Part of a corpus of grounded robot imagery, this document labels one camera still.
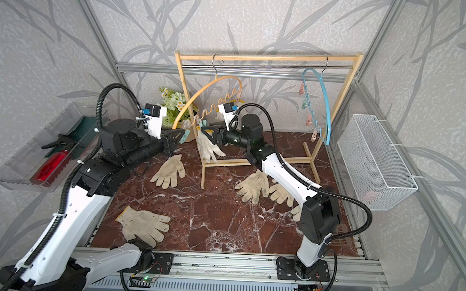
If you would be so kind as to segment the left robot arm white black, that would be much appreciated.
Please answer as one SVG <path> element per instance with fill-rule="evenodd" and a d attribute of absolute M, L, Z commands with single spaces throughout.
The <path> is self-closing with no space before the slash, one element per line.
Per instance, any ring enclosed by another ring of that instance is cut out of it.
<path fill-rule="evenodd" d="M 103 278 L 126 269 L 149 270 L 152 246 L 140 237 L 86 258 L 73 258 L 74 249 L 97 214 L 111 202 L 130 173 L 140 164 L 164 154 L 172 156 L 183 131 L 165 130 L 164 106 L 138 106 L 135 119 L 103 124 L 103 103 L 118 84 L 105 87 L 95 113 L 98 143 L 64 183 L 60 206 L 48 228 L 15 265 L 0 270 L 3 291 L 83 291 Z"/>

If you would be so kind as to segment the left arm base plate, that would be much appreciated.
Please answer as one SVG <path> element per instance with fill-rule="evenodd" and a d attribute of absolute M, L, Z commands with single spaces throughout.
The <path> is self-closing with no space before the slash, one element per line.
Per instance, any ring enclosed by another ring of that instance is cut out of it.
<path fill-rule="evenodd" d="M 135 272 L 169 275 L 173 265 L 174 254 L 172 253 L 145 253 L 138 263 L 132 268 Z"/>

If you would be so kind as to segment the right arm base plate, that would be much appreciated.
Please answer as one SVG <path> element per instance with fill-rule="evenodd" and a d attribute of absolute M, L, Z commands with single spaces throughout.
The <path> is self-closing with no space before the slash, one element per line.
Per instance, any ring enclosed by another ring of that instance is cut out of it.
<path fill-rule="evenodd" d="M 319 259 L 311 267 L 306 267 L 296 256 L 292 259 L 281 256 L 276 260 L 276 267 L 278 280 L 331 281 L 327 261 L 322 259 Z"/>

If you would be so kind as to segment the orange clip hanger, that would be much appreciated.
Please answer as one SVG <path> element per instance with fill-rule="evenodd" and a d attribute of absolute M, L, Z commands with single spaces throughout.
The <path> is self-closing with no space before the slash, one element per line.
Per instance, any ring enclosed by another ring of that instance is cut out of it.
<path fill-rule="evenodd" d="M 175 119 L 173 123 L 172 129 L 177 129 L 179 124 L 179 120 L 184 115 L 186 109 L 188 109 L 191 125 L 197 125 L 197 121 L 199 118 L 202 120 L 210 115 L 212 112 L 216 113 L 216 108 L 218 105 L 230 102 L 233 99 L 235 101 L 239 101 L 241 99 L 241 94 L 243 91 L 243 83 L 242 80 L 236 76 L 222 76 L 217 74 L 216 65 L 213 63 L 218 61 L 221 62 L 221 66 L 226 66 L 227 61 L 238 61 L 244 62 L 249 61 L 249 58 L 246 56 L 239 56 L 239 55 L 222 55 L 222 54 L 214 54 L 212 56 L 208 55 L 184 55 L 180 51 L 175 51 L 175 59 L 178 67 L 179 76 L 181 79 L 183 92 L 187 102 L 182 107 L 181 111 L 179 112 L 178 117 Z M 214 70 L 214 79 L 207 83 L 205 86 L 201 87 L 199 91 L 196 93 L 191 93 L 188 90 L 187 81 L 185 77 L 184 69 L 188 69 L 188 65 L 185 65 L 184 62 L 202 62 L 207 61 L 210 62 L 212 65 L 209 67 Z M 216 87 L 219 85 L 221 81 L 229 80 L 233 83 L 233 86 L 229 85 L 228 90 L 225 91 L 225 95 L 222 95 L 221 92 L 217 94 L 209 94 L 204 95 L 205 92 L 214 92 Z"/>

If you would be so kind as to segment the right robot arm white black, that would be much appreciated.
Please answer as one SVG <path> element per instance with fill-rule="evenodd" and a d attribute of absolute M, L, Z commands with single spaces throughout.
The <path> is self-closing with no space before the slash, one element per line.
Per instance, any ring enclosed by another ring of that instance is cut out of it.
<path fill-rule="evenodd" d="M 259 179 L 269 177 L 298 203 L 299 228 L 303 233 L 302 243 L 295 255 L 296 265 L 301 271 L 315 267 L 323 258 L 326 246 L 332 241 L 365 232 L 373 222 L 373 215 L 365 203 L 321 187 L 310 181 L 282 157 L 276 141 L 267 143 L 263 136 L 263 125 L 256 114 L 242 114 L 232 103 L 222 105 L 224 123 L 211 127 L 201 126 L 200 134 L 207 144 L 216 147 L 234 145 L 243 148 L 245 158 L 259 170 Z M 350 202 L 366 214 L 363 225 L 351 232 L 335 234 L 341 222 L 339 201 Z"/>

